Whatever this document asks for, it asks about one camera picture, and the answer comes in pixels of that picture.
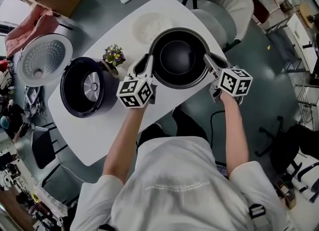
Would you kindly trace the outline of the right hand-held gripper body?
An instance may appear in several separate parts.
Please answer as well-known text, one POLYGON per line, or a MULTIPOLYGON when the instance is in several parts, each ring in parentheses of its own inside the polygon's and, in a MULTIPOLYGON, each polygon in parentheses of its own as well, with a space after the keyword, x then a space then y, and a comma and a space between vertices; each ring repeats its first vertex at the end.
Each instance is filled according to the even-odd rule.
POLYGON ((210 84, 209 92, 214 101, 220 98, 222 92, 234 97, 240 105, 250 90, 253 77, 247 71, 237 68, 224 68, 210 72, 214 80, 210 84))

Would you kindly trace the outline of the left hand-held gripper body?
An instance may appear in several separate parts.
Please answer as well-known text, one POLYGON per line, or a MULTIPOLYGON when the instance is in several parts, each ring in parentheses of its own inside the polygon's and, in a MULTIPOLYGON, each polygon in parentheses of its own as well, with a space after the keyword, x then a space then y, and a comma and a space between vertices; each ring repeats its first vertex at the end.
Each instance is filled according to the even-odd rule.
POLYGON ((156 101, 156 88, 153 77, 133 77, 126 75, 119 83, 117 98, 125 108, 139 109, 156 101))

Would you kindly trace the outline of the black pot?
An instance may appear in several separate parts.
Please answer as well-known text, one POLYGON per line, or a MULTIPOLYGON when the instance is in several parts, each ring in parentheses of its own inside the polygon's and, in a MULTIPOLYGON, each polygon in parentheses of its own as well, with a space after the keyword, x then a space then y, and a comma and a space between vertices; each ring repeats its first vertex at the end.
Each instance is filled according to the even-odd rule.
POLYGON ((208 74, 204 55, 209 53, 206 41, 195 31, 174 27, 160 33, 149 54, 153 56, 153 75, 173 89, 188 89, 208 74))

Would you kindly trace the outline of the white steamer plate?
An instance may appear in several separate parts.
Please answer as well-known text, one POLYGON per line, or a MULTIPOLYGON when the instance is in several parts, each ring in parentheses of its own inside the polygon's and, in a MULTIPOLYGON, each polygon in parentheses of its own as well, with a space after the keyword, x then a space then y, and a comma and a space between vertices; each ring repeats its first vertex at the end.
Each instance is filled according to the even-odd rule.
POLYGON ((148 12, 135 21, 132 31, 138 42, 150 45, 160 33, 172 27, 173 22, 169 17, 158 12, 148 12))

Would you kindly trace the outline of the person's right forearm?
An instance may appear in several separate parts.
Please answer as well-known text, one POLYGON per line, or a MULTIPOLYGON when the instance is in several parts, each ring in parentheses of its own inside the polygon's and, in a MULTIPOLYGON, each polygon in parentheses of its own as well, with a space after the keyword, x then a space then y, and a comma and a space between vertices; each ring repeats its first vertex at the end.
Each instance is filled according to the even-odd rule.
POLYGON ((230 177, 238 166, 249 161, 249 150, 237 101, 224 91, 222 91, 220 98, 225 109, 226 167, 230 177))

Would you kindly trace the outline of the person's left forearm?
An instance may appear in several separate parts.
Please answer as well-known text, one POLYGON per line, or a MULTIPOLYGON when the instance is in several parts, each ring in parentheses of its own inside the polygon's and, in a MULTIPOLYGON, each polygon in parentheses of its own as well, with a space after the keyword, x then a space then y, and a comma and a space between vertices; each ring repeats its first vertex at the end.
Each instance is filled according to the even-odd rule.
POLYGON ((103 175, 111 175, 117 177, 122 183, 126 182, 144 113, 145 108, 129 110, 106 156, 103 175))

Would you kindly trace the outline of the purple flower potted plant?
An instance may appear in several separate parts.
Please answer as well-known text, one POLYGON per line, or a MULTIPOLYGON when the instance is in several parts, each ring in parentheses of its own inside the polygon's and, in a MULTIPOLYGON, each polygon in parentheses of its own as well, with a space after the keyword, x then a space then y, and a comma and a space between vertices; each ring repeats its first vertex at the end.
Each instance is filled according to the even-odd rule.
POLYGON ((101 62, 105 65, 107 71, 115 78, 119 72, 117 66, 122 65, 126 61, 123 49, 117 44, 112 44, 105 49, 101 62))

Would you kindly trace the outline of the light grey chair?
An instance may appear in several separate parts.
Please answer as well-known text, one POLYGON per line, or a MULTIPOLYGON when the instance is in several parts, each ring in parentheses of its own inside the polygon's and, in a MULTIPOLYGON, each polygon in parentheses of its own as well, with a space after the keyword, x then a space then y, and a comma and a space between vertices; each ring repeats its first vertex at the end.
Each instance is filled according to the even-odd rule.
MULTIPOLYGON (((182 4, 186 5, 187 1, 182 0, 182 4)), ((213 35, 224 53, 241 43, 254 12, 252 0, 192 0, 192 5, 193 9, 190 11, 213 35), (217 17, 207 10, 212 4, 224 10, 231 17, 236 28, 236 35, 233 40, 228 39, 226 23, 219 22, 217 17)))

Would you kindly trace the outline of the open rice cooker lid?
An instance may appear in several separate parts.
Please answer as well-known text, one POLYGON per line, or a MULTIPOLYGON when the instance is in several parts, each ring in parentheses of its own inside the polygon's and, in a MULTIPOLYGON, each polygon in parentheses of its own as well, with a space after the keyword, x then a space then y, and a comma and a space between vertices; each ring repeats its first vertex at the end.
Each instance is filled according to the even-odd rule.
POLYGON ((60 77, 60 98, 78 118, 109 110, 116 102, 118 70, 103 59, 72 58, 64 35, 51 33, 28 43, 17 63, 17 76, 28 87, 41 87, 60 77))

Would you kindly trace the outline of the person's black trousers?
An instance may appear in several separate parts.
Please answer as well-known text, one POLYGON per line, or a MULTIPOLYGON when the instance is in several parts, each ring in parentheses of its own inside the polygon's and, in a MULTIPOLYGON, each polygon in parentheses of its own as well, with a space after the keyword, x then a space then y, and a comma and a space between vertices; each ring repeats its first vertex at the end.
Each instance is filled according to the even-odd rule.
MULTIPOLYGON (((197 136, 208 141, 204 129, 193 118, 182 111, 181 105, 172 110, 172 117, 177 125, 176 136, 197 136)), ((169 135, 165 134, 160 124, 153 123, 141 133, 137 148, 146 141, 161 137, 169 137, 169 135)))

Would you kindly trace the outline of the wooden chair red seat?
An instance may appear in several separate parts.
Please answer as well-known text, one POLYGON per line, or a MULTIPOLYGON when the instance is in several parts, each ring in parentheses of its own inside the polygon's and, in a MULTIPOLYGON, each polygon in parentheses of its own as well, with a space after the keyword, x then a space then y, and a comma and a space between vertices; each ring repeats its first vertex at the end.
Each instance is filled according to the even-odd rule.
MULTIPOLYGON (((253 17, 254 17, 254 20, 256 21, 258 26, 265 23, 269 19, 270 15, 272 15, 273 13, 275 13, 278 10, 281 10, 280 5, 277 2, 277 0, 272 0, 276 5, 276 8, 273 11, 268 11, 267 8, 262 4, 262 2, 260 0, 252 0, 252 1, 254 4, 253 17)), ((288 18, 285 17, 283 20, 276 23, 275 25, 273 25, 267 29, 263 29, 263 32, 267 35, 267 34, 271 33, 272 31, 283 27, 283 24, 287 21, 287 19, 288 18)))

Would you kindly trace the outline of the black office chair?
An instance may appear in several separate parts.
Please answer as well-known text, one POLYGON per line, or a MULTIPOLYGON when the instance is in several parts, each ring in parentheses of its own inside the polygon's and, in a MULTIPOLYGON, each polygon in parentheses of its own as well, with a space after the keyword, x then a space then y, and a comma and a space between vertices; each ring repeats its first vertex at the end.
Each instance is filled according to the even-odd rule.
POLYGON ((277 116, 277 121, 279 127, 276 135, 263 127, 259 128, 260 133, 271 139, 271 144, 261 152, 256 151, 257 157, 269 154, 271 165, 277 174, 284 173, 299 151, 319 160, 319 130, 314 131, 297 123, 284 132, 283 117, 277 116))

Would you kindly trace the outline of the person's white shirt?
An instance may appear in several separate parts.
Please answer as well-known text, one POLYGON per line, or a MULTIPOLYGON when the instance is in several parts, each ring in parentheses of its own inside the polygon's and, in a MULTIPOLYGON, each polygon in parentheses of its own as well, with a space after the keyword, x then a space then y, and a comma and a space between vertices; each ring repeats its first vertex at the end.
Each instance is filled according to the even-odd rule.
POLYGON ((103 224, 116 231, 284 231, 288 220, 258 162, 226 178, 206 140, 166 137, 139 147, 127 182, 103 175, 82 185, 70 231, 97 231, 103 224), (252 204, 266 214, 252 220, 252 204))

